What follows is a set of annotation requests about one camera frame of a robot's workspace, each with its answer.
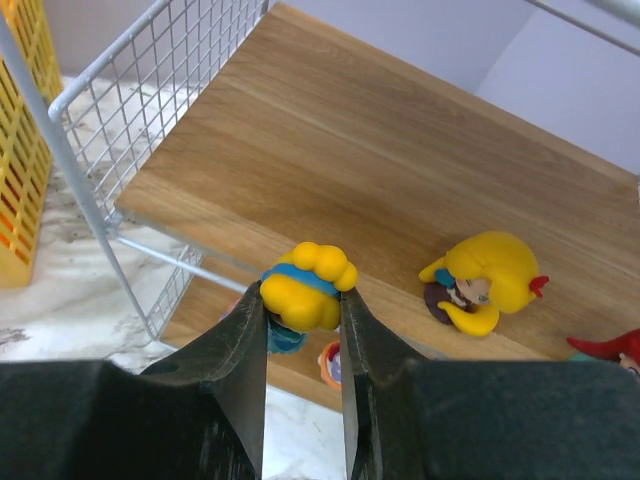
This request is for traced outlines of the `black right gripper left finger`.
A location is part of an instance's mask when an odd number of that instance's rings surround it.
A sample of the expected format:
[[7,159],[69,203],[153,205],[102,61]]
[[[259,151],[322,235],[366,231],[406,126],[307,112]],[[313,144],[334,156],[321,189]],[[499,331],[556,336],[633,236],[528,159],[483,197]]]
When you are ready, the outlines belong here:
[[258,479],[266,313],[257,285],[134,374],[106,360],[1,366],[5,479]]

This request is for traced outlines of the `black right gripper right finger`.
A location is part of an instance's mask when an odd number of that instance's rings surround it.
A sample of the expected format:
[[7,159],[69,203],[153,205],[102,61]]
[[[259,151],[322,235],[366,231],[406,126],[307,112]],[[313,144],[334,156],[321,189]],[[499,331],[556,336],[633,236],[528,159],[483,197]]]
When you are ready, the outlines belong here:
[[635,479],[639,383],[602,361],[431,360],[341,299],[351,479]]

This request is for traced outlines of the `purple bunny cupcake figure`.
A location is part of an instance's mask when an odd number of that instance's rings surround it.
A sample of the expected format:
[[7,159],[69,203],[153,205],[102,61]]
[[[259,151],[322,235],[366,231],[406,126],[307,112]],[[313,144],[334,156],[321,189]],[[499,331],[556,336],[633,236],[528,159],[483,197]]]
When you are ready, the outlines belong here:
[[336,391],[341,390],[340,342],[334,341],[324,347],[318,357],[321,379]]

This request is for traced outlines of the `yellow blue small figure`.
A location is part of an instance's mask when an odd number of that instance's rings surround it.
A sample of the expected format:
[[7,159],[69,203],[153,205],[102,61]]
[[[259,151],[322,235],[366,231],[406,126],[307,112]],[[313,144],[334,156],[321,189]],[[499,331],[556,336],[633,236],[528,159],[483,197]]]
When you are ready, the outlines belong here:
[[309,332],[338,328],[341,296],[357,281],[356,267],[333,245],[306,241],[280,257],[260,279],[267,351],[293,354],[305,345]]

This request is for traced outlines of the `yellow duck figure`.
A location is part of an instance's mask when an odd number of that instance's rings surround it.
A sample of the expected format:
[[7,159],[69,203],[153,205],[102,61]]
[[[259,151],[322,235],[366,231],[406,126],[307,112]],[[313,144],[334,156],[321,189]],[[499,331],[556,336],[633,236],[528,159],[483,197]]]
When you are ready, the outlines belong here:
[[505,231],[469,237],[419,273],[432,316],[459,331],[484,337],[502,314],[514,314],[543,296],[549,277],[531,248]]

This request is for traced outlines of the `red haired mermaid figure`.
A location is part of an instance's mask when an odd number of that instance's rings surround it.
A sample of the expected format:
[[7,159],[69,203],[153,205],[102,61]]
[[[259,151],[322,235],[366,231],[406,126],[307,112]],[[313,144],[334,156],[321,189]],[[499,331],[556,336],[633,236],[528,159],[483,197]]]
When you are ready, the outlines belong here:
[[606,341],[588,341],[575,337],[568,337],[566,341],[577,351],[574,359],[580,357],[617,363],[639,376],[639,337],[640,332],[635,329]]

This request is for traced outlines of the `purple bunny pink cake figure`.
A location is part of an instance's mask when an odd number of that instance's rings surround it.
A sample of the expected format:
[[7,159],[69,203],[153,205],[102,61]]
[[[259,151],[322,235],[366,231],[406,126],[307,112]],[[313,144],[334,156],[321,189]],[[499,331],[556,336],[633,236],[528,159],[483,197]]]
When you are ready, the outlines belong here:
[[236,307],[236,305],[238,304],[238,302],[240,301],[240,299],[236,299],[233,302],[231,302],[227,308],[225,309],[225,311],[220,315],[218,321],[222,321],[223,319],[225,319]]

